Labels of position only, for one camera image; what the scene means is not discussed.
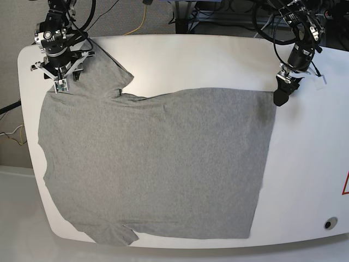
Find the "white cable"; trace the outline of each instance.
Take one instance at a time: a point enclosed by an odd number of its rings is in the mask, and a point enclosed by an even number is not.
[[[16,127],[16,129],[15,129],[13,132],[11,132],[11,133],[5,133],[5,134],[6,134],[6,135],[13,135],[13,134],[16,133],[16,131],[17,131],[19,128],[21,128],[22,126],[24,126],[24,124],[22,124],[22,125]]]
[[[263,31],[267,26],[270,25],[271,21],[272,21],[272,17],[274,16],[274,14],[271,14],[268,21],[266,22],[266,24],[261,28],[261,31]]]

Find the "white tabletop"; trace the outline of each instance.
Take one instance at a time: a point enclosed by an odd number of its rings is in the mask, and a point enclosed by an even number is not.
[[[95,39],[135,77],[124,92],[151,97],[201,87],[276,89],[279,61],[262,39],[209,35],[135,35]],[[291,46],[280,47],[287,59]],[[38,188],[52,231],[66,239],[93,240],[65,221],[43,180],[46,159],[38,145],[40,110],[51,80],[30,66],[43,55],[24,48],[18,59],[23,117]],[[179,239],[137,233],[138,247],[224,248],[272,245],[349,232],[349,53],[324,49],[314,62],[327,86],[312,78],[276,111],[263,185],[248,239]],[[325,230],[324,223],[338,224]]]

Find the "gray t-shirt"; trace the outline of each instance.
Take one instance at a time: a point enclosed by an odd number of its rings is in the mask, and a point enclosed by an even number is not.
[[[46,186],[64,219],[97,243],[133,232],[248,238],[273,129],[268,92],[122,93],[133,76],[95,45],[69,93],[40,116]]]

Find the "red warning label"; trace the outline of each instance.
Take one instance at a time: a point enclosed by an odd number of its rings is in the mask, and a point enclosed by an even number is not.
[[[348,180],[349,180],[349,173],[348,173],[348,176],[347,176],[347,180],[345,181],[345,185],[344,185],[344,188],[343,188],[342,195],[349,194],[349,183],[348,183]]]

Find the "round hole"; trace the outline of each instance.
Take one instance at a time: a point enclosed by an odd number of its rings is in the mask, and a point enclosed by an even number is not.
[[[337,225],[338,219],[336,217],[331,217],[326,221],[324,227],[326,230],[331,230]]]

